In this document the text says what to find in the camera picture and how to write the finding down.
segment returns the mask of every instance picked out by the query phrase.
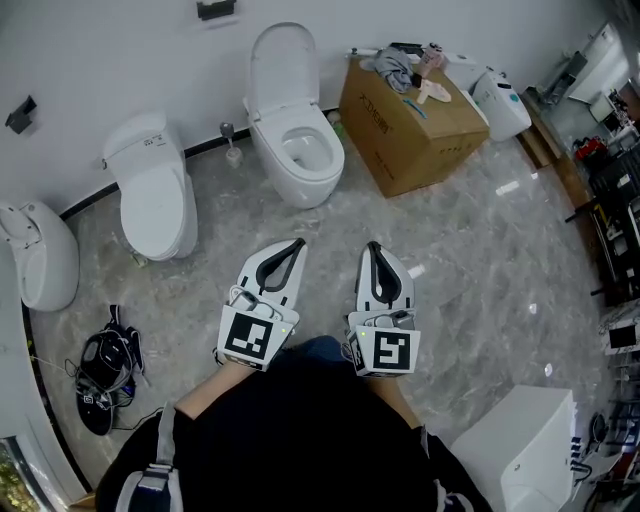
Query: marble floor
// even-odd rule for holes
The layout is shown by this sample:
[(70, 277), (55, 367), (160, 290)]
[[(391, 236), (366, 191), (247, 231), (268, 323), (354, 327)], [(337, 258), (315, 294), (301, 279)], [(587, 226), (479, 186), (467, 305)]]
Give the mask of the marble floor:
[[(33, 313), (40, 357), (77, 361), (86, 338), (123, 306), (142, 333), (148, 383), (138, 380), (121, 425), (133, 425), (216, 370), (211, 350), (221, 307), (243, 260), (270, 242), (309, 244), (291, 343), (331, 334), (342, 339), (354, 309), (353, 285), (364, 245), (378, 240), (416, 278), (422, 344), (416, 372), (401, 379), (428, 428), (452, 442), (515, 384), (567, 387), (581, 416), (603, 406), (611, 377), (600, 351), (601, 314), (589, 291), (595, 270), (552, 170), (535, 174), (515, 141), (487, 142), (446, 182), (385, 199), (345, 140), (343, 177), (319, 208), (286, 206), (270, 186), (250, 139), (244, 166), (225, 164), (224, 148), (188, 161), (199, 217), (199, 243), (185, 260), (139, 268), (125, 249), (119, 193), (73, 217), (81, 276), (75, 301), (59, 313)], [(550, 377), (545, 366), (553, 366)], [(73, 380), (43, 365), (62, 431), (96, 485), (130, 435), (96, 437), (81, 423)]]

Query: wall-mounted toilet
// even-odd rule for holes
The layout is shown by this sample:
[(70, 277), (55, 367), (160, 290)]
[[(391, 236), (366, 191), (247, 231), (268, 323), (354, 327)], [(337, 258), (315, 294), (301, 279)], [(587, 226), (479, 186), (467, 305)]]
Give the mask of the wall-mounted toilet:
[(67, 307), (78, 288), (78, 244), (71, 230), (47, 205), (16, 208), (0, 201), (0, 237), (9, 242), (25, 306), (39, 311)]

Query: strap buckle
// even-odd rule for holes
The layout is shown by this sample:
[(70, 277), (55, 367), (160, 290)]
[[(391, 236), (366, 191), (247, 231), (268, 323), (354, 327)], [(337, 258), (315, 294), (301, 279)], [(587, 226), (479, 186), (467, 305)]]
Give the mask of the strap buckle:
[(169, 481), (169, 475), (173, 471), (173, 466), (169, 464), (151, 463), (142, 473), (142, 478), (138, 483), (138, 488), (147, 489), (153, 492), (162, 492)]

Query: black shirt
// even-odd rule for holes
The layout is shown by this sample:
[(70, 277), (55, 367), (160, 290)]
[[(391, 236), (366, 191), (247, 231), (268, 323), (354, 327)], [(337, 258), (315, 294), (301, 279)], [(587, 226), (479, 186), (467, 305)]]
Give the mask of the black shirt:
[[(114, 510), (129, 474), (155, 461), (158, 423), (159, 415), (126, 442), (100, 483), (98, 512)], [(412, 431), (348, 364), (274, 364), (196, 420), (177, 412), (174, 441), (185, 511), (237, 500), (302, 505), (300, 499), (304, 508), (347, 501), (436, 510), (436, 479), (465, 494), (474, 510), (490, 510), (439, 439), (430, 436), (427, 456), (419, 429)]]

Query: brown cardboard box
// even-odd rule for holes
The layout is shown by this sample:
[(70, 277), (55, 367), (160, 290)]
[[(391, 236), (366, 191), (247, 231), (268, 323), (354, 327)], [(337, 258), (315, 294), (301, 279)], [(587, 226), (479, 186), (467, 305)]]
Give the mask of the brown cardboard box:
[(420, 91), (398, 94), (375, 72), (351, 59), (340, 115), (385, 197), (443, 181), (489, 136), (489, 127), (439, 70), (429, 80), (442, 84), (450, 103), (428, 98), (423, 119), (403, 102), (417, 103)]

